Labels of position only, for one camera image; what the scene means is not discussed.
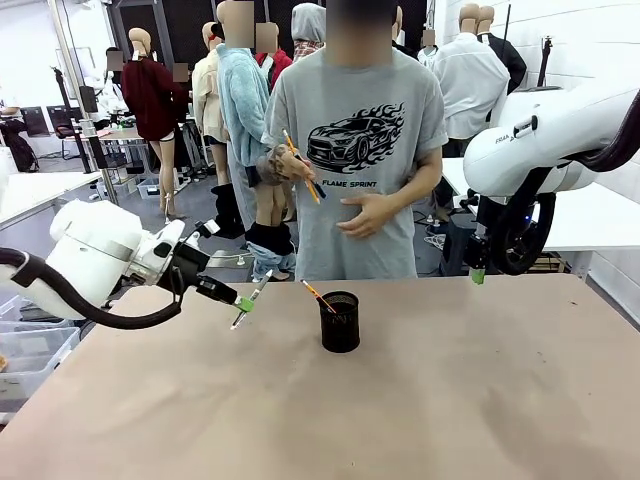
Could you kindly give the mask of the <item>mannequin in red jacket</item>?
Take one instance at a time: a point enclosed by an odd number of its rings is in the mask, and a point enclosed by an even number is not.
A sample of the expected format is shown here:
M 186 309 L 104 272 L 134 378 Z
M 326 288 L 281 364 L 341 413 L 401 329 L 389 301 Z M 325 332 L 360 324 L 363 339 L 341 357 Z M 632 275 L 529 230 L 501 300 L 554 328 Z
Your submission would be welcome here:
M 272 91 L 281 73 L 293 60 L 280 47 L 279 27 L 276 23 L 266 22 L 256 25 L 256 53 L 254 55 L 269 87 Z

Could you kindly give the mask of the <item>grey floor power plate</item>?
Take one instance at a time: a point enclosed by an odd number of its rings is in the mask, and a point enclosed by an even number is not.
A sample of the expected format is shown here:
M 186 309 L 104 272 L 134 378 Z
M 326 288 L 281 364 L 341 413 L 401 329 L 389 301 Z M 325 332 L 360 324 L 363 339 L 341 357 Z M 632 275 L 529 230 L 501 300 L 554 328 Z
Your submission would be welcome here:
M 243 269 L 253 262 L 253 255 L 245 250 L 217 250 L 207 263 L 208 268 Z

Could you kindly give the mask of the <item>mannequin in black jacket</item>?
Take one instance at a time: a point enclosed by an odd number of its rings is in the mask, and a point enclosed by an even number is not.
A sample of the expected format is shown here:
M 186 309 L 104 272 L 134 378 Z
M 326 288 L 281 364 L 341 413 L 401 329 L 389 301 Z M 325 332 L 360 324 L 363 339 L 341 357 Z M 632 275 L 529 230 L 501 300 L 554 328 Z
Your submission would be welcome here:
M 498 56 L 509 72 L 510 80 L 507 94 L 511 94 L 525 78 L 527 66 L 519 52 L 506 39 L 497 37 L 491 32 L 495 10 L 491 6 L 481 6 L 476 29 L 478 40 L 488 45 Z

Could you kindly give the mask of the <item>white pen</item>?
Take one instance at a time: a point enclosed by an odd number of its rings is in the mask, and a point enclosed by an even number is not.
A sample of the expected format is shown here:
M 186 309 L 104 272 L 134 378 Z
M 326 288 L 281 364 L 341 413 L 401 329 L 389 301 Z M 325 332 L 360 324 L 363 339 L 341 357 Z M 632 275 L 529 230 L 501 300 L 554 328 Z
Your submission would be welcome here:
M 246 319 L 247 315 L 251 313 L 254 309 L 254 305 L 258 297 L 260 296 L 262 290 L 269 283 L 273 276 L 273 271 L 269 270 L 266 272 L 264 277 L 255 284 L 255 288 L 249 297 L 239 297 L 235 302 L 235 306 L 239 310 L 239 313 L 236 319 L 230 326 L 231 330 L 237 329 L 241 323 Z

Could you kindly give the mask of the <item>mannequin in blue fleece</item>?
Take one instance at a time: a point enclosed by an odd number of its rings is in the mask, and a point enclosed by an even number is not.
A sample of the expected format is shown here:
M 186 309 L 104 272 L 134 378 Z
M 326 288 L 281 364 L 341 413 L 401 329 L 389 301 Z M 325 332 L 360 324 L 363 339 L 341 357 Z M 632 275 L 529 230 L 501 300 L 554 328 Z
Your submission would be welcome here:
M 230 137 L 231 179 L 245 227 L 245 241 L 254 257 L 253 280 L 267 273 L 287 280 L 295 268 L 294 245 L 283 221 L 283 188 L 260 178 L 257 164 L 266 153 L 262 144 L 269 100 L 267 81 L 251 49 L 254 6 L 250 0 L 224 0 L 217 7 L 225 40 L 218 53 L 217 84 L 223 120 Z

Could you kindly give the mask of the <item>mannequin in cream jacket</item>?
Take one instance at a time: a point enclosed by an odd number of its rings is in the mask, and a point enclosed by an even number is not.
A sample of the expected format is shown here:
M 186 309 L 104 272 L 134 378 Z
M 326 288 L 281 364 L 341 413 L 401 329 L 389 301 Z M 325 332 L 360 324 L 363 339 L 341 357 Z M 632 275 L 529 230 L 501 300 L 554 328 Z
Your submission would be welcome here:
M 230 183 L 226 130 L 220 104 L 217 73 L 219 57 L 216 47 L 224 42 L 224 30 L 218 22 L 207 22 L 202 37 L 208 53 L 199 60 L 192 74 L 192 99 L 196 126 L 212 152 L 218 185 Z

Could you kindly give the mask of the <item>person's right hand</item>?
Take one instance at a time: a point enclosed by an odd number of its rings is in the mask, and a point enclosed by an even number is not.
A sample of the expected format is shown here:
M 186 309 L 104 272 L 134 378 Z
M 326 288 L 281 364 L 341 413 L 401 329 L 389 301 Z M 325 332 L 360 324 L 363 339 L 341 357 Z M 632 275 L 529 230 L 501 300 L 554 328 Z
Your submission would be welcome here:
M 311 163 L 283 144 L 272 150 L 269 164 L 272 173 L 279 179 L 312 182 L 316 177 Z

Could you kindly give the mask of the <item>person's left forearm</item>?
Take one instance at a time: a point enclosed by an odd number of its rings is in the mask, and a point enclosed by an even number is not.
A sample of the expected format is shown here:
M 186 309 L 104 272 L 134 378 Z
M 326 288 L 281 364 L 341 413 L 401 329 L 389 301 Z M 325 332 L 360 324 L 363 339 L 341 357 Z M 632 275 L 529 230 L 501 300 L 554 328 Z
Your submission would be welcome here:
M 417 162 L 415 174 L 408 183 L 397 192 L 400 209 L 409 207 L 432 193 L 441 181 L 443 169 L 442 160 L 442 149 L 437 148 Z

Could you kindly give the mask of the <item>yellow orange pencil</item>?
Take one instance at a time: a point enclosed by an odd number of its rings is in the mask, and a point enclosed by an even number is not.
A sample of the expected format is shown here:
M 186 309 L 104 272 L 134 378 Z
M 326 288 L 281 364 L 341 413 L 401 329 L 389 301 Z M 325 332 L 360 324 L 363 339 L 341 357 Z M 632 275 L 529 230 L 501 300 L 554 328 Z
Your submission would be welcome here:
M 282 134 L 283 134 L 283 136 L 285 138 L 286 144 L 287 144 L 289 150 L 291 151 L 291 153 L 294 155 L 294 157 L 296 159 L 301 160 L 302 157 L 297 153 L 297 149 L 294 146 L 293 141 L 292 141 L 291 137 L 289 136 L 287 130 L 286 129 L 282 129 Z M 307 189 L 309 190 L 314 202 L 317 205 L 319 205 L 321 203 L 321 199 L 320 199 L 320 196 L 319 196 L 318 192 L 315 189 L 314 183 L 309 179 L 305 179 L 304 182 L 305 182 L 305 185 L 306 185 Z

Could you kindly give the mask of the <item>small white side table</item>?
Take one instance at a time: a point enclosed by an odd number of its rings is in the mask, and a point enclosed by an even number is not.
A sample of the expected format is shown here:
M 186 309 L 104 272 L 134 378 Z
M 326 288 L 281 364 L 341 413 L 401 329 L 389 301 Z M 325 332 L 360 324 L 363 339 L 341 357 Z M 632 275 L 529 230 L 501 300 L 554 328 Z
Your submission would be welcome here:
M 99 172 L 19 173 L 8 176 L 0 199 L 0 231 L 44 210 L 58 212 L 64 196 L 97 181 Z

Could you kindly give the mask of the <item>mannequin in plaid shirt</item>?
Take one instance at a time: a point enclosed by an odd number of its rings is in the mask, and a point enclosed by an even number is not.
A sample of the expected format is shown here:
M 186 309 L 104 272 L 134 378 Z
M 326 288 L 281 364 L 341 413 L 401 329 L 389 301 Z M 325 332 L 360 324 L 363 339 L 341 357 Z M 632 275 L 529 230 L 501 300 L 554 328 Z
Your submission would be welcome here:
M 291 15 L 291 38 L 293 62 L 321 49 L 326 42 L 326 9 L 311 2 L 296 5 Z

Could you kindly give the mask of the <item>person's left hand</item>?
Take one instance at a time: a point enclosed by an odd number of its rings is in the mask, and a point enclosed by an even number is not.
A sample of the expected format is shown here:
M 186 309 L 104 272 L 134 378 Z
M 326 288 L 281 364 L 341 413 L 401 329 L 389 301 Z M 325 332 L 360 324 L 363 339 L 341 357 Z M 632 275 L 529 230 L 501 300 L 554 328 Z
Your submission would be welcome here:
M 365 194 L 342 199 L 341 203 L 345 206 L 360 208 L 360 213 L 354 218 L 336 224 L 347 236 L 359 239 L 379 232 L 390 219 L 403 209 L 396 195 Z

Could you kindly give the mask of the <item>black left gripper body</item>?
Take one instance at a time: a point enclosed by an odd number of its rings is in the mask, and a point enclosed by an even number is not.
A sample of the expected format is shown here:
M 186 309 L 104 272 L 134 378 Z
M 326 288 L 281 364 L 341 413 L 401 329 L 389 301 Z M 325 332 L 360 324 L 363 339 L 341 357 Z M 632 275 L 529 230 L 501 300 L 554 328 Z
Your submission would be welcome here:
M 207 268 L 209 258 L 198 247 L 179 241 L 167 266 L 167 290 L 184 293 L 188 287 L 197 286 L 198 275 Z

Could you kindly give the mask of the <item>mannequin in maroon sweater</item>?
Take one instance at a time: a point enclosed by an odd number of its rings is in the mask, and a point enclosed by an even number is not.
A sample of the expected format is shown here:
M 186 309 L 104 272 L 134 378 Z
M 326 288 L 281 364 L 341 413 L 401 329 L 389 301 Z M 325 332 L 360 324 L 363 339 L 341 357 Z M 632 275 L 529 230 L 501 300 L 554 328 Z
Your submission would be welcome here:
M 175 137 L 179 119 L 186 114 L 188 94 L 173 74 L 152 58 L 151 35 L 144 29 L 129 30 L 133 53 L 123 66 L 124 101 L 136 119 L 138 135 L 147 141 L 160 161 L 160 209 L 168 220 L 183 216 L 175 207 Z

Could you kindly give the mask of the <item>person in grey T-shirt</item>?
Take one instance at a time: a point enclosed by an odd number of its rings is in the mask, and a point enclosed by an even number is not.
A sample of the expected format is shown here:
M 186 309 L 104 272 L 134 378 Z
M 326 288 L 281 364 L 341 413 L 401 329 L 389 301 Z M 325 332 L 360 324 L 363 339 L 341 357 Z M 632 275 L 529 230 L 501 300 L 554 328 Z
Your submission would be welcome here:
M 336 226 L 360 213 L 342 199 L 397 197 L 417 162 L 447 141 L 436 77 L 393 44 L 397 6 L 398 0 L 327 0 L 324 47 L 288 67 L 271 94 L 267 151 L 288 147 L 286 129 L 327 195 L 317 205 L 304 181 L 279 179 L 295 188 L 299 280 L 417 274 L 414 203 L 367 238 L 347 236 Z

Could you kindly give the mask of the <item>black tripod stand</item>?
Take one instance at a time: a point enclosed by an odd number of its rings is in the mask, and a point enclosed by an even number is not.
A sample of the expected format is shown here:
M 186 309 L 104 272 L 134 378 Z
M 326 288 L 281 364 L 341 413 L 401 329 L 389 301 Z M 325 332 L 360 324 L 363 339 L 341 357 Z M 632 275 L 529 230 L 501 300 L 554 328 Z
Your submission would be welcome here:
M 547 65 L 552 47 L 552 38 L 550 36 L 546 36 L 542 43 L 542 57 L 536 84 L 537 87 L 543 87 L 545 85 Z

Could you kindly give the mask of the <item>black mesh pen holder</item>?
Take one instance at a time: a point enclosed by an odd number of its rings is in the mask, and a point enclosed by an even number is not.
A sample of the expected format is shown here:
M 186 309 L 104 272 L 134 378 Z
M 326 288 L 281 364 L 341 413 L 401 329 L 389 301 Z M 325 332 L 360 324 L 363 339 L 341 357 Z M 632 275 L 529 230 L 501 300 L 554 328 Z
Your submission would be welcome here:
M 319 301 L 321 342 L 332 353 L 349 353 L 360 345 L 359 300 L 346 291 L 325 294 Z

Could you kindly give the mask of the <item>clear plastic storage bin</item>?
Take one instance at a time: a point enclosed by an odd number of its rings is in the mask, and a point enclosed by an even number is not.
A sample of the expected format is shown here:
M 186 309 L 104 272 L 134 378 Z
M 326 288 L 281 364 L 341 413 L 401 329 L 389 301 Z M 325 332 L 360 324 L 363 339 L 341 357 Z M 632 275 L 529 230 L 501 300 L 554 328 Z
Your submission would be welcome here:
M 79 343 L 77 327 L 0 333 L 0 412 L 16 412 Z

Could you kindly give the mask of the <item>large white side table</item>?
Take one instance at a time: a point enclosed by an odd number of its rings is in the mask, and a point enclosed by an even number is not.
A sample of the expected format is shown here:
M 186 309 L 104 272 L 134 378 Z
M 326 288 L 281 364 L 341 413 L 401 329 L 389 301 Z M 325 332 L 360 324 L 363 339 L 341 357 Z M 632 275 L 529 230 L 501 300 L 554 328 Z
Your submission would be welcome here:
M 546 251 L 640 249 L 640 204 L 597 183 L 559 192 Z

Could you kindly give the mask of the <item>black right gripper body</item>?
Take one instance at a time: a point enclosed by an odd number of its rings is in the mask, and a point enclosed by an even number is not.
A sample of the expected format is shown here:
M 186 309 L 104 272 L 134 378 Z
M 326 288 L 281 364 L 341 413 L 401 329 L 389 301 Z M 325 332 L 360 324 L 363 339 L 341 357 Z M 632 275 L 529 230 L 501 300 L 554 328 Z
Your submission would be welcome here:
M 490 264 L 490 239 L 473 233 L 467 243 L 467 265 L 472 270 L 485 271 Z

